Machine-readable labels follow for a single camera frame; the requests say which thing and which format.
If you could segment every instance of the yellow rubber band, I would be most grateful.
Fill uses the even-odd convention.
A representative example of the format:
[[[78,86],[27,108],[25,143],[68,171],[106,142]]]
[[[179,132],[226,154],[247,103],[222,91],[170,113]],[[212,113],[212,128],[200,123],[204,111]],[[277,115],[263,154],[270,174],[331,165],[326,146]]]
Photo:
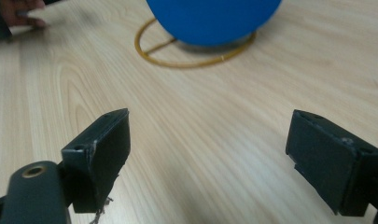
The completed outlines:
[[[139,55],[142,56],[142,58],[144,58],[148,62],[157,64],[157,65],[160,65],[160,66],[165,66],[165,67],[192,68],[192,67],[202,67],[202,66],[215,64],[215,63],[225,62],[228,59],[242,53],[245,49],[247,49],[254,42],[254,40],[256,38],[256,32],[254,32],[249,36],[249,38],[244,42],[244,44],[240,45],[238,48],[233,49],[232,51],[230,51],[226,54],[217,56],[216,58],[212,58],[212,59],[208,59],[208,60],[204,60],[204,61],[200,61],[200,62],[183,62],[183,63],[168,62],[168,61],[153,58],[149,54],[153,53],[153,52],[155,52],[159,49],[162,49],[163,47],[165,47],[169,44],[174,43],[176,41],[175,38],[173,38],[173,39],[171,39],[171,40],[169,40],[165,43],[159,44],[159,45],[157,45],[157,46],[155,46],[152,49],[149,49],[147,51],[143,51],[141,46],[140,46],[140,40],[143,36],[143,33],[155,21],[156,21],[156,19],[154,18],[154,19],[151,19],[150,21],[146,22],[140,28],[140,30],[137,32],[136,37],[135,37],[135,48],[136,48],[136,51],[139,53]]]

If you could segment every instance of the wooden table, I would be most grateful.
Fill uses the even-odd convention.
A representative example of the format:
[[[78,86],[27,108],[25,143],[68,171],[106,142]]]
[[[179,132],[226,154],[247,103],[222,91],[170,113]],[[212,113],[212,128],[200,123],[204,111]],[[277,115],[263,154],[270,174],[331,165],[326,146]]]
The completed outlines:
[[[196,69],[137,54],[135,34],[153,17],[145,0],[34,15],[49,27],[0,42],[0,196],[17,169],[61,161],[96,118],[128,107],[132,154],[101,223],[372,222],[372,207],[334,216],[285,146],[301,109],[378,147],[378,0],[285,0],[247,51]]]

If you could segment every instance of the finger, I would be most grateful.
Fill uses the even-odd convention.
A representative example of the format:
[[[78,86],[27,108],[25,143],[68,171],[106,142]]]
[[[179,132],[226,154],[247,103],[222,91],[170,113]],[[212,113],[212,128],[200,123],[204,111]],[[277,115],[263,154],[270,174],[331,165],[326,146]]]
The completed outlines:
[[[12,23],[12,26],[33,26],[38,28],[43,28],[46,26],[46,23],[43,20],[31,17],[18,17]]]
[[[28,17],[28,11],[16,11],[17,17]]]
[[[17,11],[29,11],[36,8],[44,8],[45,4],[41,0],[19,0],[14,1],[14,8]]]

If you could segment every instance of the light wooden tabletop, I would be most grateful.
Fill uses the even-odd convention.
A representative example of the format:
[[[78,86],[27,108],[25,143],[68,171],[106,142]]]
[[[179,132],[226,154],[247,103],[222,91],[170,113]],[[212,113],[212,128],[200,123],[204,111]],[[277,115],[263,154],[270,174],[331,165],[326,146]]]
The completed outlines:
[[[300,109],[378,147],[378,0],[285,0],[247,51],[196,69],[137,54],[135,34],[153,17],[145,0],[72,0],[34,15],[47,29],[0,41],[0,196],[13,172],[61,161],[95,119],[127,107],[132,153],[100,223],[372,222],[372,207],[334,216],[285,146]],[[145,45],[165,36],[153,29]]]

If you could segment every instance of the hand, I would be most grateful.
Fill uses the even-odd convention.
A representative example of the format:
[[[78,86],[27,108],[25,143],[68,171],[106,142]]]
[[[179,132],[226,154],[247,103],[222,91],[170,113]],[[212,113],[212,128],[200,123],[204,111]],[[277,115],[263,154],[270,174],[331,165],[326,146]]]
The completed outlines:
[[[6,24],[11,26],[45,27],[46,23],[37,18],[28,17],[28,11],[44,8],[43,0],[0,0],[0,14]]]

